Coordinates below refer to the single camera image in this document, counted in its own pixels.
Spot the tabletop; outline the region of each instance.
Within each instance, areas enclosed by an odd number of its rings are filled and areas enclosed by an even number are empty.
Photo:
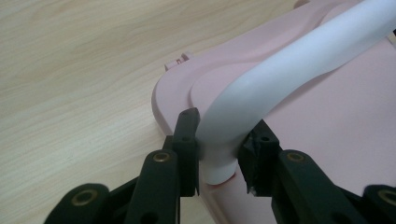
[[[67,191],[139,175],[164,135],[163,65],[292,9],[292,0],[0,2],[0,223],[43,223]],[[198,197],[181,223],[214,223]]]

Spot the white tube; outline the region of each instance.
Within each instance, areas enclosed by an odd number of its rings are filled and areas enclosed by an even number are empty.
[[[231,83],[204,114],[197,140],[204,181],[235,171],[235,153],[274,106],[310,79],[347,63],[396,28],[396,0],[365,0],[283,48]]]

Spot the wooden floor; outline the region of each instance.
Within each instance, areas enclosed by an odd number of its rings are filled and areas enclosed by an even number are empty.
[[[292,9],[293,0],[0,1],[0,223],[43,223],[70,189],[139,175],[164,136],[163,65]],[[199,198],[181,223],[213,223]]]

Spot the black object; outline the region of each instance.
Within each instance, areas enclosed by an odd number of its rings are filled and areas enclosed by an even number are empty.
[[[163,149],[148,154],[140,176],[109,190],[86,184],[69,191],[46,224],[179,223],[180,197],[199,193],[196,108],[183,111]],[[263,120],[238,152],[247,192],[272,197],[278,223],[396,223],[396,188],[369,186],[359,197],[338,188],[306,154],[282,150]]]

